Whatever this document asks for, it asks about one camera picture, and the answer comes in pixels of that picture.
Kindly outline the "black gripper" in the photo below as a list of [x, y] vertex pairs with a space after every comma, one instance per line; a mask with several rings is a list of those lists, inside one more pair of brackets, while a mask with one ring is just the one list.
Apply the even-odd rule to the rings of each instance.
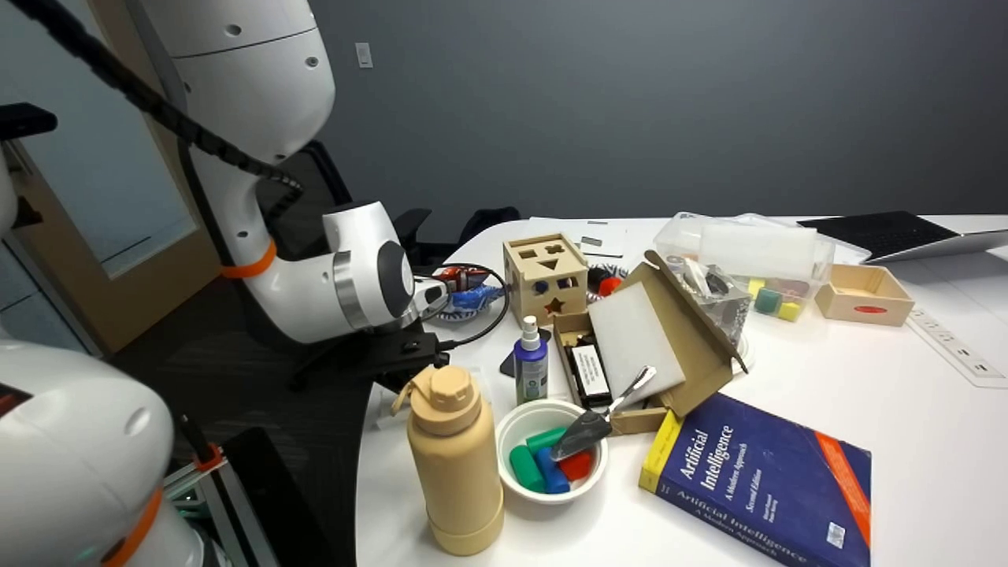
[[432, 335], [422, 320], [405, 328], [385, 328], [364, 338], [362, 367], [368, 377], [411, 377], [426, 366], [443, 366], [448, 344]]

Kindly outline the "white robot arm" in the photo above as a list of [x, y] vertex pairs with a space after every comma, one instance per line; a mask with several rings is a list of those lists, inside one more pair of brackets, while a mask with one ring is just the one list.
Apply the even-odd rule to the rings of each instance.
[[[194, 169], [224, 235], [226, 275], [271, 323], [322, 344], [401, 320], [405, 253], [370, 200], [323, 220], [327, 247], [286, 262], [256, 203], [262, 180], [323, 122], [332, 75], [306, 0], [142, 0], [181, 100], [120, 63], [60, 0], [9, 0], [162, 129], [197, 149]], [[173, 414], [142, 380], [73, 348], [9, 339], [0, 413], [0, 567], [240, 567], [162, 496]]]

